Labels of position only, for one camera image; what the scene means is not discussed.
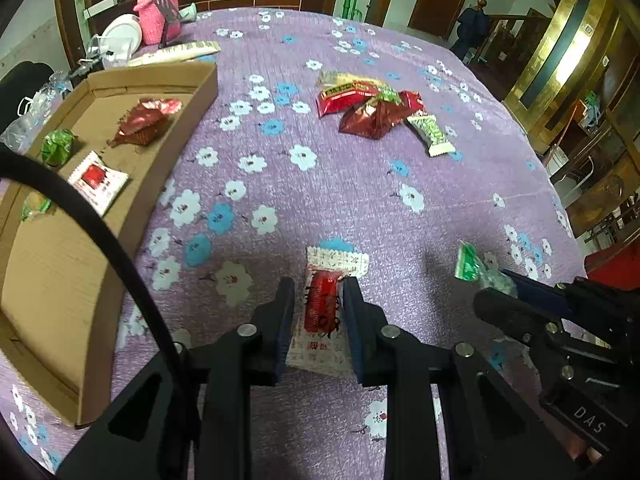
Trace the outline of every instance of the red candy wrapper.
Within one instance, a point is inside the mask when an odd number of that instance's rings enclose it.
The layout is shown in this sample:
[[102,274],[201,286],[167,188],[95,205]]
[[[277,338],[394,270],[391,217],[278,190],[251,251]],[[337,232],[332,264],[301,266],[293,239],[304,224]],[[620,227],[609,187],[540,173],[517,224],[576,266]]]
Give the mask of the red candy wrapper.
[[338,330],[338,280],[342,272],[316,270],[306,297],[305,330],[331,334]]
[[364,81],[332,86],[318,96],[318,114],[335,114],[378,94],[378,87]]

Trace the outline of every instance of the blue flower print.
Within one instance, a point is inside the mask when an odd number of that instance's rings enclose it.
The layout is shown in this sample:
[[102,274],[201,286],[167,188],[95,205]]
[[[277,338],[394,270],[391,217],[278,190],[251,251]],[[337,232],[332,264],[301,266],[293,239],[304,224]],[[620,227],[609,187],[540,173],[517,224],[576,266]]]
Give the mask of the blue flower print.
[[288,105],[291,102],[291,99],[289,99],[286,95],[282,95],[282,94],[276,94],[273,97],[273,100],[278,106]]
[[542,265],[545,262],[545,257],[542,255],[542,249],[540,249],[537,245],[531,246],[531,254],[533,254],[536,265]]
[[522,244],[523,248],[525,248],[527,251],[531,250],[531,241],[529,240],[529,237],[526,234],[519,233],[518,234],[518,240]]
[[209,237],[199,234],[184,246],[184,262],[189,267],[197,267],[207,261],[211,254]]
[[459,152],[458,150],[456,150],[455,152],[450,152],[449,156],[456,162],[460,162],[460,160],[462,160],[462,152]]
[[234,212],[229,204],[217,203],[207,215],[207,226],[218,236],[231,231],[234,224]]
[[402,160],[392,160],[391,169],[400,176],[409,176],[409,168]]
[[276,85],[278,92],[284,95],[292,96],[298,93],[298,87],[293,83],[278,83]]
[[329,249],[334,251],[344,251],[345,253],[353,253],[354,249],[351,244],[348,244],[340,238],[331,238],[331,240],[322,240],[320,242],[321,249]]
[[275,136],[284,131],[284,123],[278,119],[272,119],[262,125],[262,132],[265,135]]

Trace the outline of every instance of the metal screw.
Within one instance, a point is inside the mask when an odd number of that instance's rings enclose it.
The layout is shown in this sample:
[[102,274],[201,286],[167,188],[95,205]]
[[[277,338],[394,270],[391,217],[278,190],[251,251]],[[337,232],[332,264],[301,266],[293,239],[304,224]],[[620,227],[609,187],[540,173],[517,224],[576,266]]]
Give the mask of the metal screw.
[[465,343],[464,341],[456,345],[456,354],[462,357],[471,357],[474,352],[474,348],[469,343]]
[[256,332],[258,332],[258,328],[251,323],[245,323],[238,327],[238,335],[242,337],[251,337]]
[[380,329],[380,333],[389,339],[395,339],[400,335],[400,329],[395,325],[385,325]]
[[560,368],[560,375],[570,381],[574,378],[575,375],[574,368],[569,365],[564,365],[562,368]]

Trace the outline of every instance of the red snack packet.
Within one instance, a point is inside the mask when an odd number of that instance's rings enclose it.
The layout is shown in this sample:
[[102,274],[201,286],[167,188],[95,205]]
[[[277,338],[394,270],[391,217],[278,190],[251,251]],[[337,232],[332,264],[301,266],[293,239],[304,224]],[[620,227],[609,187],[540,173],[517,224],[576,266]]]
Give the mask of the red snack packet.
[[342,272],[316,270],[306,297],[305,330],[330,334],[338,330],[338,280]]
[[318,114],[335,114],[378,94],[378,87],[364,81],[332,86],[318,95]]
[[98,186],[104,181],[107,172],[95,164],[90,165],[82,174],[82,180],[92,189],[98,189]]

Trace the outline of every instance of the candy wrapper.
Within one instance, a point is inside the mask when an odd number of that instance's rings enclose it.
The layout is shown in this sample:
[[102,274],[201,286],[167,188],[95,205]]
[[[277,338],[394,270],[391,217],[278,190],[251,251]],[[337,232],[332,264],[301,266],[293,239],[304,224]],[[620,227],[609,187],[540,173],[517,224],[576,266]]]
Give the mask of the candy wrapper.
[[480,288],[491,287],[514,298],[518,297],[515,282],[497,269],[488,269],[478,258],[476,248],[466,242],[460,242],[458,248],[455,276],[466,282],[479,282]]
[[76,136],[70,130],[54,130],[44,136],[40,156],[48,166],[59,167],[71,157]]
[[378,94],[378,87],[363,81],[332,86],[318,96],[318,115],[335,114]]
[[68,183],[103,216],[125,185],[129,175],[107,168],[95,152],[90,152],[73,170]]
[[[319,374],[353,377],[348,334],[342,323],[344,314],[333,297],[334,285],[339,296],[339,278],[364,276],[369,269],[369,255],[308,247],[306,260],[304,307],[293,328],[287,365]],[[316,301],[313,296],[318,293]]]
[[406,121],[425,142],[430,156],[443,155],[444,153],[456,151],[455,146],[449,142],[447,136],[440,131],[436,123],[435,115],[429,115],[427,112],[416,112],[412,116],[407,117]]

